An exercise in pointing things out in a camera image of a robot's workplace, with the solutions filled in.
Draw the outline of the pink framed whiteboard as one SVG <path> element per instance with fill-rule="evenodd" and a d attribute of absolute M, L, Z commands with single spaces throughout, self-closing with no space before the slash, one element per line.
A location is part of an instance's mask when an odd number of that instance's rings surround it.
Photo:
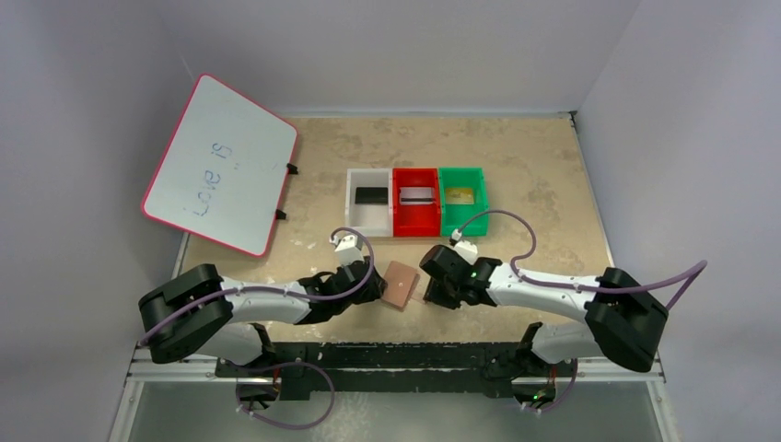
<path fill-rule="evenodd" d="M 297 140 L 294 125 L 202 74 L 141 211 L 165 225 L 261 257 L 278 219 Z"/>

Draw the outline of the brown leather card holder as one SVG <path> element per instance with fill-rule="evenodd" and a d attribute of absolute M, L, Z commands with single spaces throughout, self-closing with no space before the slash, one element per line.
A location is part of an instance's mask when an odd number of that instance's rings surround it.
<path fill-rule="evenodd" d="M 390 308 L 404 311 L 419 281 L 417 270 L 402 262 L 391 261 L 383 279 L 387 283 L 380 301 Z"/>

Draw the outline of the white plastic bin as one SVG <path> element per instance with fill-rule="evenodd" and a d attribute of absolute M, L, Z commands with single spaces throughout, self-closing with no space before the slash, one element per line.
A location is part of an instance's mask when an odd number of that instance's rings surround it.
<path fill-rule="evenodd" d="M 392 169 L 348 169 L 344 222 L 370 238 L 393 235 Z"/>

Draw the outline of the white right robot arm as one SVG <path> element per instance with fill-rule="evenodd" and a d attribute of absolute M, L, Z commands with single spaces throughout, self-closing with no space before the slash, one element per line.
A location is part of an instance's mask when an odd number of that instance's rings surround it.
<path fill-rule="evenodd" d="M 429 277 L 425 301 L 443 308 L 531 308 L 565 317 L 565 324 L 534 323 L 526 330 L 517 361 L 531 375 L 565 360 L 598 356 L 647 373 L 669 317 L 667 308 L 617 268 L 585 277 L 515 271 L 496 258 L 468 261 L 444 245 L 434 246 L 420 267 Z"/>

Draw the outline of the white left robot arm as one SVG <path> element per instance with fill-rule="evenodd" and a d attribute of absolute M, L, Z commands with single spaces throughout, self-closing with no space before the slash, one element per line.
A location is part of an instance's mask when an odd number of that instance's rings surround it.
<path fill-rule="evenodd" d="M 140 344 L 156 364 L 211 355 L 261 377 L 274 367 L 267 321 L 327 322 L 353 305 L 381 297 L 387 282 L 369 258 L 292 283 L 251 285 L 200 264 L 141 297 Z"/>

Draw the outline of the green plastic bin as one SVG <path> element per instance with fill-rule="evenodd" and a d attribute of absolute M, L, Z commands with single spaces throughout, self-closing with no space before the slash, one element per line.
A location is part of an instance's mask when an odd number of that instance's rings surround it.
<path fill-rule="evenodd" d="M 439 168 L 439 194 L 441 205 L 440 235 L 448 237 L 454 229 L 461 227 L 474 215 L 490 208 L 484 181 L 484 173 L 480 168 Z M 445 189 L 449 187 L 468 187 L 474 189 L 475 204 L 449 205 L 445 204 Z"/>

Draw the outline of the red plastic bin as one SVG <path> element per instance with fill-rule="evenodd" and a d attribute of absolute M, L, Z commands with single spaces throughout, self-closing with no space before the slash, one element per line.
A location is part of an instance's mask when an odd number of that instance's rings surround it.
<path fill-rule="evenodd" d="M 431 187 L 435 202 L 426 205 L 399 205 L 401 187 Z M 392 170 L 393 236 L 437 237 L 441 229 L 441 207 L 437 169 Z"/>

